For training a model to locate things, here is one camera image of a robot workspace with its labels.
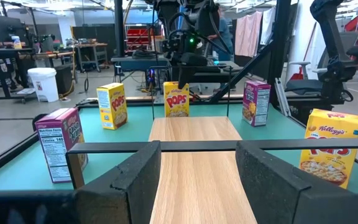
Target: black stand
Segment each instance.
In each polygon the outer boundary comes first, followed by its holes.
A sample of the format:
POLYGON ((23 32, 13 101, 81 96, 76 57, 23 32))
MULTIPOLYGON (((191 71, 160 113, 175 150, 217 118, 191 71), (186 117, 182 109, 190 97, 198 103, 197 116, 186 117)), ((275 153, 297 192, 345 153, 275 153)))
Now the black stand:
MULTIPOLYGON (((21 59, 19 58, 19 52, 25 52, 28 54, 32 53, 32 49, 0 49, 0 59, 12 59, 14 58, 16 60, 16 64, 17 64, 17 69, 19 71, 20 77, 21 77, 21 82, 22 82, 22 86, 24 88, 27 87, 27 75, 26 73, 22 70, 22 62, 21 59)), ((0 82, 1 82, 1 87, 4 91, 4 95, 5 96, 0 96, 0 100, 21 100, 22 103, 25 103, 25 99, 28 98, 31 94, 11 94, 11 92, 9 91, 9 87, 6 83, 6 79, 9 78, 11 74, 9 72, 4 72, 1 68, 1 64, 0 64, 0 82)))

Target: purple cereal box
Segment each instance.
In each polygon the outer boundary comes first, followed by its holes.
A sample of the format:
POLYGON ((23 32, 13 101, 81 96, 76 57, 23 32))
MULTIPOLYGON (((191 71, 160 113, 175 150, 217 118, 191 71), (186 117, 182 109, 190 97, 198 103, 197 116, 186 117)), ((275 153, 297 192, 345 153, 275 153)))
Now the purple cereal box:
POLYGON ((246 81, 242 101, 242 118, 252 126, 266 125, 269 110, 270 85, 261 81, 246 81))
MULTIPOLYGON (((77 108, 56 110, 35 123, 42 150, 53 183, 71 182, 65 154, 76 143, 84 142, 77 108)), ((88 163, 86 154, 79 154, 81 168, 88 163)))

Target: white trash can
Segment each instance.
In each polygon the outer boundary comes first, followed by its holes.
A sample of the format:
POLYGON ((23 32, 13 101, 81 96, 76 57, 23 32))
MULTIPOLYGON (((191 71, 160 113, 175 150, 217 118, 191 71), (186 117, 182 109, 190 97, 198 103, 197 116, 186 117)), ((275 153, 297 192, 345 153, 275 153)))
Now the white trash can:
POLYGON ((31 77, 38 101, 54 102, 59 100, 54 68, 31 68, 27 71, 31 77))

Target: nutrition facts label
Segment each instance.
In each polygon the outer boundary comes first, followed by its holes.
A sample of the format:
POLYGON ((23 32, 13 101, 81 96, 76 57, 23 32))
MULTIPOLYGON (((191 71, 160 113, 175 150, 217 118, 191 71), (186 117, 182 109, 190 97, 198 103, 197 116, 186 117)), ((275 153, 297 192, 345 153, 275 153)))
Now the nutrition facts label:
POLYGON ((269 93, 270 90, 258 91, 258 98, 256 102, 256 115, 267 114, 267 109, 269 107, 269 93))
POLYGON ((66 162, 66 144, 61 128, 39 129, 42 147, 53 181, 70 180, 66 162))
POLYGON ((110 109, 109 93, 107 91, 98 91, 99 107, 110 109))

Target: ceiling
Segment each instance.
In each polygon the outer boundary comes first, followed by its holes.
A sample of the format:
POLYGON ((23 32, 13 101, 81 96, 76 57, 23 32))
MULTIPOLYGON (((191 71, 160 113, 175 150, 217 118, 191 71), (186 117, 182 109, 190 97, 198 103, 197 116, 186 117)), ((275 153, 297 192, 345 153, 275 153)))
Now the ceiling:
MULTIPOLYGON (((238 12, 250 7, 272 7, 276 5, 276 0, 214 0, 224 6, 225 10, 238 12)), ((75 11, 82 9, 114 9, 114 0, 7 0, 6 2, 16 2, 24 6, 33 7, 37 11, 62 15, 64 11, 75 11)), ((123 0, 122 7, 125 9, 129 4, 129 0, 123 0)), ((20 7, 6 4, 8 11, 16 11, 20 7)), ((131 9, 151 10, 143 0, 133 0, 131 9)), ((338 7, 337 16, 355 16, 358 15, 358 0, 345 0, 338 7)))

